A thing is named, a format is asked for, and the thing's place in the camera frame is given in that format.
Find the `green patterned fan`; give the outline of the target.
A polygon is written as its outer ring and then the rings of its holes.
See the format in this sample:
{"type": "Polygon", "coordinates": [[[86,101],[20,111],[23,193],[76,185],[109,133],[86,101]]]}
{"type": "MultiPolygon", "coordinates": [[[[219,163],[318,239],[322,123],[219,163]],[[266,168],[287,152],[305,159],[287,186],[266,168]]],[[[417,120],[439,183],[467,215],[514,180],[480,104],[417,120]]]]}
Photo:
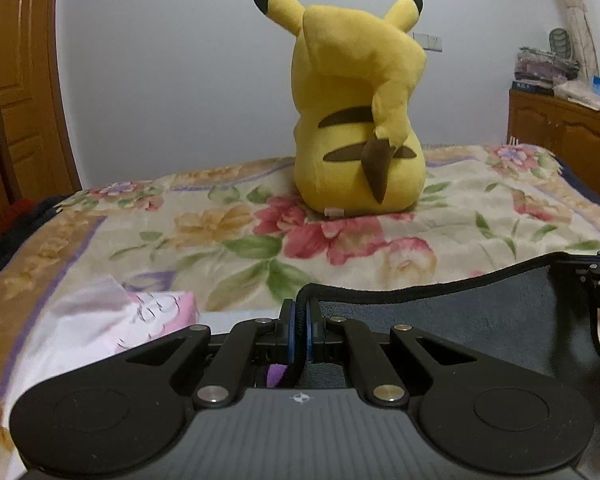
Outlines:
{"type": "Polygon", "coordinates": [[[567,29],[554,28],[550,31],[550,50],[558,58],[572,59],[573,46],[567,29]]]}

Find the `yellow Pikachu plush toy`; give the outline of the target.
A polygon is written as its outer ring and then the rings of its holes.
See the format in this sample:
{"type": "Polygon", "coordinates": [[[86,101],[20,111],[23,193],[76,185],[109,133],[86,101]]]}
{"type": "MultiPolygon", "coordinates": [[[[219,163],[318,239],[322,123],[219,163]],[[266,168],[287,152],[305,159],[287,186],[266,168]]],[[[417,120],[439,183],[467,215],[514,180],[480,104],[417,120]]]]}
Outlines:
{"type": "Polygon", "coordinates": [[[410,208],[426,180],[407,115],[427,62],[410,35],[424,2],[396,0],[381,18],[298,0],[253,2],[294,36],[294,184],[302,200],[327,218],[410,208]]]}

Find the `floral bed blanket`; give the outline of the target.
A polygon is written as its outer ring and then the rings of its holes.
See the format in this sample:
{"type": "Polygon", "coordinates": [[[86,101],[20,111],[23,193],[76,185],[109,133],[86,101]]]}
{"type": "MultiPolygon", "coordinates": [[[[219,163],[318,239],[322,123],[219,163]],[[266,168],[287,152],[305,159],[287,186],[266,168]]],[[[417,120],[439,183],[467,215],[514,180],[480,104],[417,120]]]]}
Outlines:
{"type": "Polygon", "coordinates": [[[274,309],[305,284],[390,290],[472,278],[539,255],[600,248],[600,200],[529,144],[427,154],[418,203],[326,219],[289,158],[91,188],[0,239],[0,478],[5,396],[36,322],[106,276],[129,292],[192,292],[199,314],[274,309]]]}

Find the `stack of folded fabrics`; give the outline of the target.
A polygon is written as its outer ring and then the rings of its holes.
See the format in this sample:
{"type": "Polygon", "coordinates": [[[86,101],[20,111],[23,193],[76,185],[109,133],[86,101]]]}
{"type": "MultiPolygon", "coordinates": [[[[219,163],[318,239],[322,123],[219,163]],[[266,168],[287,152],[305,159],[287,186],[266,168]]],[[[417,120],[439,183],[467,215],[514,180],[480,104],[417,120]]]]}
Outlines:
{"type": "Polygon", "coordinates": [[[516,55],[512,89],[554,96],[558,84],[578,78],[580,64],[554,52],[522,47],[516,55]]]}

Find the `wooden sideboard cabinet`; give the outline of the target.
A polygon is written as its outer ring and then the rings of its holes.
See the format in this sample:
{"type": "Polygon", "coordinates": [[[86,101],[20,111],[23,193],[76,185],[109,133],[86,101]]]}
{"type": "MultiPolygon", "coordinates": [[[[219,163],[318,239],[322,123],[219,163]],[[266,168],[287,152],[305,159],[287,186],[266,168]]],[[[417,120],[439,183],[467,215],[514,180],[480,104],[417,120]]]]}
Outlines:
{"type": "Polygon", "coordinates": [[[600,198],[600,112],[512,89],[507,139],[547,148],[600,198]]]}

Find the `wooden door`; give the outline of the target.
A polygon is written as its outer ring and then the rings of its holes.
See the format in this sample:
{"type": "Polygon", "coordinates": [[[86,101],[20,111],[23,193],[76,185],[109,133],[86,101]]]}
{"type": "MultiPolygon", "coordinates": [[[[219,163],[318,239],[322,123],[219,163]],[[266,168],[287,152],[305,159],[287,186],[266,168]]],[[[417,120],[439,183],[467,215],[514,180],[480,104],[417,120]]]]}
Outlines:
{"type": "Polygon", "coordinates": [[[12,202],[81,188],[61,101],[56,0],[0,0],[0,174],[12,202]]]}

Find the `white wall switch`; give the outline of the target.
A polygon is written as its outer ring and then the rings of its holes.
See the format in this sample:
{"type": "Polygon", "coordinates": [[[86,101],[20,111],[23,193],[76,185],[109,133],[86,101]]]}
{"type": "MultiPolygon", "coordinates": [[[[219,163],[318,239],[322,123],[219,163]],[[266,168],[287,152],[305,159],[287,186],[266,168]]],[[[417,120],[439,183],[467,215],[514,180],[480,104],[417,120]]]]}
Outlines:
{"type": "Polygon", "coordinates": [[[426,51],[441,52],[442,39],[438,36],[425,34],[424,32],[413,32],[413,39],[426,51]]]}

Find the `purple grey microfiber towel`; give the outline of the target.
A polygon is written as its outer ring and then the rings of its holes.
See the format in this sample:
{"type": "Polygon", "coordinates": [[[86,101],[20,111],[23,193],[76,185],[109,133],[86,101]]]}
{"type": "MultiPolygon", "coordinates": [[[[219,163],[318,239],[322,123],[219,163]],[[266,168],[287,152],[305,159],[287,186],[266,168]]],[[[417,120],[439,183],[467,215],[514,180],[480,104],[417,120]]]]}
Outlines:
{"type": "Polygon", "coordinates": [[[600,393],[600,336],[590,266],[552,252],[464,280],[370,292],[309,284],[296,299],[296,347],[306,351],[306,303],[383,332],[412,324],[461,346],[600,393]]]}

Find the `pink tissue box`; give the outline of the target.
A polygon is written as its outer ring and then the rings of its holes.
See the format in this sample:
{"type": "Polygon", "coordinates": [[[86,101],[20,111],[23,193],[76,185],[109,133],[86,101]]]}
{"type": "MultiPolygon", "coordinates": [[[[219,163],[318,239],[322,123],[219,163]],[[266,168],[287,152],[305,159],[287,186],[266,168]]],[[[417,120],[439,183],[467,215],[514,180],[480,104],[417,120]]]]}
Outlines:
{"type": "Polygon", "coordinates": [[[80,356],[130,350],[198,321],[192,292],[129,292],[110,276],[60,298],[47,313],[45,340],[80,356]]]}

